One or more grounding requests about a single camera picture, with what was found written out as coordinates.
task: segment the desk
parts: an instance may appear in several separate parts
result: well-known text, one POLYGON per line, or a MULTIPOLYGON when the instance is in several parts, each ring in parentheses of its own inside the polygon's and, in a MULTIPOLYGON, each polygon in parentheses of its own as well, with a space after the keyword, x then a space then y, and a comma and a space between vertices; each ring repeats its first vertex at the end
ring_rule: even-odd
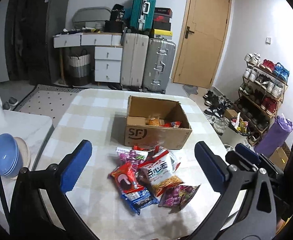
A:
POLYGON ((54 47, 60 49, 61 78, 64 80, 63 48, 96 46, 95 81, 120 83, 121 33, 74 33, 53 36, 54 47))
MULTIPOLYGON (((39 160, 39 157, 41 156, 41 153, 54 129, 51 117, 9 110, 4 110, 4 114, 8 125, 7 127, 0 129, 0 134, 9 133, 13 137, 22 138, 27 143, 31 154, 30 170, 34 170, 37 165, 37 161, 39 160)), ((8 208, 10 209, 11 198, 16 180, 5 177, 1 178, 8 208)), ((8 231, 8 224, 4 216, 1 200, 0 225, 8 231)))
MULTIPOLYGON (((55 128, 37 170, 59 163, 83 140, 93 145, 92 156, 67 197, 88 227, 103 240, 176 239, 192 233, 210 212, 220 194, 212 190, 194 156, 194 146, 205 141, 214 154, 225 159, 225 150, 208 120, 189 98, 131 91, 102 89, 83 90, 55 128), (181 150, 173 150, 181 161, 176 174, 186 185, 201 184, 191 202, 180 212, 151 205, 133 216, 120 198, 108 174, 119 164, 115 152, 123 145, 126 110, 130 95, 179 101, 192 127, 192 134, 181 150)), ((62 227, 45 191, 43 200, 55 225, 62 227)), ((239 210, 244 192, 240 192, 231 214, 239 210)))

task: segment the checkered tablecloth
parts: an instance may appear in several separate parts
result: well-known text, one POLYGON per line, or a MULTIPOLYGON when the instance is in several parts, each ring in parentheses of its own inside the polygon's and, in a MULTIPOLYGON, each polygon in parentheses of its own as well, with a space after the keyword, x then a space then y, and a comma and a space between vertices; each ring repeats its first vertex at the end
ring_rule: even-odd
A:
MULTIPOLYGON (((92 143, 92 156, 73 191, 66 195, 101 240, 162 240, 186 236, 198 227, 220 196, 212 190, 197 163, 194 146, 198 141, 205 141, 213 153, 223 159, 226 150, 200 108, 189 98, 130 91, 83 90, 74 98, 55 128, 37 170, 59 163, 83 139, 92 143), (130 95, 179 101, 188 117, 192 134, 181 150, 173 151, 181 161, 177 175, 186 185, 201 186, 180 212, 172 213, 170 209, 151 205, 142 209, 140 216, 134 216, 120 198, 113 181, 108 178, 108 174, 120 164, 115 149, 123 145, 130 95)), ((41 192, 54 224, 63 228, 46 192, 41 192)), ((238 198, 232 212, 239 209, 242 198, 238 198)))

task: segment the white side table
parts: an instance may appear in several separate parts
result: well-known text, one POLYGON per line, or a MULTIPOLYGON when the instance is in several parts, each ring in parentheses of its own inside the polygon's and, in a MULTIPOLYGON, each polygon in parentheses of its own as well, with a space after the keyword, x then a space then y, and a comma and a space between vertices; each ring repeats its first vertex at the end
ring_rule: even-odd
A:
MULTIPOLYGON (((0 134, 9 133, 13 137, 22 138, 29 146, 31 153, 30 171, 35 170, 42 151, 49 140, 54 127, 49 116, 26 114, 4 110, 7 127, 0 129, 0 134)), ((11 198, 16 180, 2 178, 5 197, 10 209, 11 198)), ((4 216, 0 200, 0 225, 8 232, 8 223, 4 216)))

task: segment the blue gripper pad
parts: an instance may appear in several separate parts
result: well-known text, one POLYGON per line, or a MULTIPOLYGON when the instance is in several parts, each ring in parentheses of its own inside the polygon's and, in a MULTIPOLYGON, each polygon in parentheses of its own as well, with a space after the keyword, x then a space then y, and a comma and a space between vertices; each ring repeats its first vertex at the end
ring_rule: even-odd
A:
POLYGON ((251 151, 249 148, 245 147, 242 143, 239 143, 235 147, 235 151, 240 154, 242 157, 247 159, 252 164, 255 164, 257 167, 260 165, 259 155, 251 151))
POLYGON ((60 164, 65 164, 66 160, 67 166, 61 173, 61 184, 60 189, 63 194, 71 191, 76 184, 78 178, 80 177, 85 165, 92 155, 92 144, 87 140, 82 140, 76 149, 64 157, 60 164))
POLYGON ((198 142, 194 153, 213 190, 223 193, 225 182, 229 179, 226 163, 220 156, 214 155, 205 142, 198 142))

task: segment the purple bag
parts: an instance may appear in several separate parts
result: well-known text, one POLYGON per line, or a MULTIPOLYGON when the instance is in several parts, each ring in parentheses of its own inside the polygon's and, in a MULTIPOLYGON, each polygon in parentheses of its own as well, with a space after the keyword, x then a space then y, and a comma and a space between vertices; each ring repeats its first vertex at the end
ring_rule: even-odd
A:
POLYGON ((286 119, 283 114, 278 115, 269 131, 254 148, 254 151, 269 158, 278 147, 283 145, 292 131, 292 122, 286 119))

